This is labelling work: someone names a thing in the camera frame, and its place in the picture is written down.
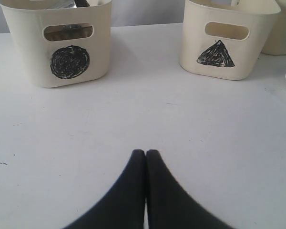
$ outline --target table surface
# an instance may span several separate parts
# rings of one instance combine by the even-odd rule
[[[178,63],[181,24],[112,28],[103,78],[28,80],[0,34],[0,229],[58,229],[93,206],[133,149],[161,151],[185,190],[239,229],[286,229],[286,56],[234,82]]]

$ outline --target hand-drawn shape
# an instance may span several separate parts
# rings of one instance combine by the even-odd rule
[[[197,62],[215,67],[235,67],[225,44],[221,40],[204,51],[197,59]]]
[[[83,74],[89,67],[87,50],[79,46],[58,49],[51,58],[51,71],[60,79],[73,79]]]

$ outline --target background wall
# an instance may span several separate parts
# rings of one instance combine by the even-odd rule
[[[231,0],[211,0],[230,4]],[[112,0],[112,26],[182,22],[185,0]],[[0,33],[9,32],[0,7]]]

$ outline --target storage bin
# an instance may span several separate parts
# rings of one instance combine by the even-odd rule
[[[270,55],[286,54],[286,0],[276,0],[282,12],[272,29],[270,36],[262,50],[263,53]]]
[[[59,0],[0,0],[33,84],[58,87],[102,77],[109,69],[111,0],[48,9]]]
[[[240,0],[231,6],[186,0],[180,65],[196,74],[244,79],[280,11],[275,0]]]

